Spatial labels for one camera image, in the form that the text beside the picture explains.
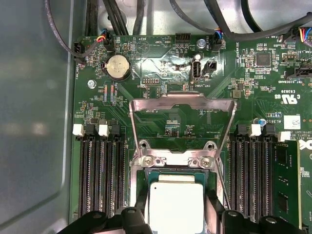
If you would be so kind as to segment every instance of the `cable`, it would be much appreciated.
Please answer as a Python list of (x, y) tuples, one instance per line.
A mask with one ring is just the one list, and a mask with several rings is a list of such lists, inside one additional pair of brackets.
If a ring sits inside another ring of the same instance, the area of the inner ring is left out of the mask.
[(142, 22), (144, 18), (144, 0), (137, 0), (136, 2), (136, 21), (133, 26), (132, 35), (140, 35)]
[(303, 34), (302, 34), (302, 29), (301, 29), (301, 28), (299, 28), (299, 33), (300, 33), (301, 42), (304, 42), (304, 40), (303, 40)]
[(183, 11), (182, 9), (178, 6), (176, 0), (169, 0), (173, 10), (176, 12), (176, 14), (183, 19), (185, 22), (189, 23), (190, 25), (194, 26), (195, 28), (204, 31), (206, 33), (209, 34), (214, 34), (215, 31), (214, 29), (209, 29), (209, 28), (205, 28), (203, 26), (201, 26), (200, 24), (196, 23), (195, 21), (193, 21), (191, 18), (189, 18)]
[(221, 28), (222, 32), (225, 36), (227, 36), (229, 39), (234, 41), (249, 41), (249, 40), (257, 40), (260, 38), (265, 38), (272, 35), (279, 35), (282, 33), (285, 33), (289, 31), (293, 27), (298, 27), (300, 25), (306, 24), (312, 20), (312, 13), (308, 12), (306, 16), (301, 17), (293, 22), (290, 22), (288, 24), (279, 26), (274, 29), (257, 32), (257, 33), (232, 33), (226, 24), (226, 21), (221, 13), (221, 10), (219, 8), (219, 5), (216, 0), (204, 0), (210, 14), (214, 18), (215, 22), (218, 24), (218, 26)]
[(245, 18), (246, 23), (251, 28), (251, 30), (256, 32), (261, 32), (262, 29), (258, 26), (258, 24), (254, 21), (254, 18), (250, 12), (248, 0), (240, 0), (240, 5), (242, 8), (243, 16)]
[(119, 26), (119, 24), (117, 22), (116, 16), (115, 16), (114, 11), (113, 11), (113, 8), (112, 8), (112, 6), (110, 4), (110, 0), (103, 0), (103, 3), (104, 3), (104, 6), (106, 8), (109, 20), (112, 23), (112, 27), (114, 29), (115, 34), (117, 36), (122, 35), (120, 26)]
[(53, 17), (52, 17), (52, 12), (51, 12), (51, 7), (50, 7), (50, 0), (44, 0), (44, 8), (46, 10), (46, 14), (49, 20), (49, 24), (50, 27), (54, 33), (54, 36), (56, 37), (56, 39), (58, 40), (58, 42), (60, 43), (60, 45), (70, 54), (72, 54), (73, 56), (77, 57), (77, 58), (84, 58), (86, 56), (88, 56), (89, 54), (91, 54), (91, 52), (96, 48), (96, 46), (98, 45), (98, 42), (95, 41), (89, 49), (87, 49), (84, 53), (79, 54), (76, 53), (75, 51), (71, 50), (63, 41), (62, 37), (60, 36), (58, 29), (55, 26)]
[(309, 28), (309, 29), (307, 30), (306, 36), (305, 36), (304, 40), (307, 40), (307, 39), (308, 39), (308, 34), (309, 34), (309, 32), (310, 32), (311, 30), (312, 30), (312, 28)]
[(121, 32), (123, 35), (129, 35), (128, 30), (127, 30), (127, 26), (125, 24), (125, 21), (123, 20), (121, 11), (116, 3), (116, 0), (110, 0), (111, 2), (111, 6), (112, 6), (112, 10), (116, 16), (116, 19), (118, 21), (119, 27), (121, 29)]

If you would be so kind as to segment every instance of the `yellow wire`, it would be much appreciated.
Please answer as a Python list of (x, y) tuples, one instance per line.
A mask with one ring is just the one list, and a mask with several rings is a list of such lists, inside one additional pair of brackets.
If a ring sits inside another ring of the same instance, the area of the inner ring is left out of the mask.
[(301, 39), (301, 42), (304, 42), (304, 40), (303, 40), (303, 34), (302, 34), (302, 29), (301, 29), (301, 28), (299, 28), (299, 32), (300, 32), (300, 39)]
[(103, 35), (102, 35), (102, 36), (98, 36), (98, 37), (97, 37), (97, 41), (100, 40), (100, 39), (103, 39), (103, 40), (104, 40), (104, 39), (105, 39), (105, 36), (103, 36)]

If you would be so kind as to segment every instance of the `barcode sticker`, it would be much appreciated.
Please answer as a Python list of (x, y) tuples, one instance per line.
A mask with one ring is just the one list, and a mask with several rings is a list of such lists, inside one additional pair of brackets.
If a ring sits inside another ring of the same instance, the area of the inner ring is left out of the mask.
[(301, 129), (300, 116), (284, 116), (284, 129)]

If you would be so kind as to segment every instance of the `motherboard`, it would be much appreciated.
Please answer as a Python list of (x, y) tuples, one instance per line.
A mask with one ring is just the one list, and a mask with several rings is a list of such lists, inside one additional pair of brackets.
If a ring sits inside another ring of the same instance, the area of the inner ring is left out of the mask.
[[(75, 47), (87, 49), (95, 40), (83, 37)], [(130, 183), (139, 143), (171, 152), (220, 145), (231, 114), (178, 102), (190, 94), (235, 102), (220, 149), (231, 209), (255, 222), (274, 215), (308, 229), (311, 64), (311, 48), (280, 36), (250, 42), (191, 34), (115, 36), (99, 43), (76, 65), (71, 220), (92, 210), (113, 216), (132, 205), (131, 193), (149, 185), (144, 172), (137, 172), (136, 188)], [(130, 111), (133, 100), (167, 94), (178, 94), (170, 108)], [(216, 188), (214, 173), (201, 180)]]

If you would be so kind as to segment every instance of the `blue wire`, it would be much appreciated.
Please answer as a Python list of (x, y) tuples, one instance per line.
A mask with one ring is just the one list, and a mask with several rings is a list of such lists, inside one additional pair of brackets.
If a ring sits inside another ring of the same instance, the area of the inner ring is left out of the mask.
[(221, 39), (221, 38), (222, 38), (221, 32), (216, 31), (215, 33), (217, 33), (217, 34), (219, 35), (219, 39)]
[(312, 28), (309, 28), (309, 29), (307, 30), (306, 36), (305, 36), (305, 38), (304, 38), (304, 41), (306, 41), (306, 40), (308, 39), (308, 34), (309, 34), (309, 32), (311, 31), (311, 29), (312, 29)]

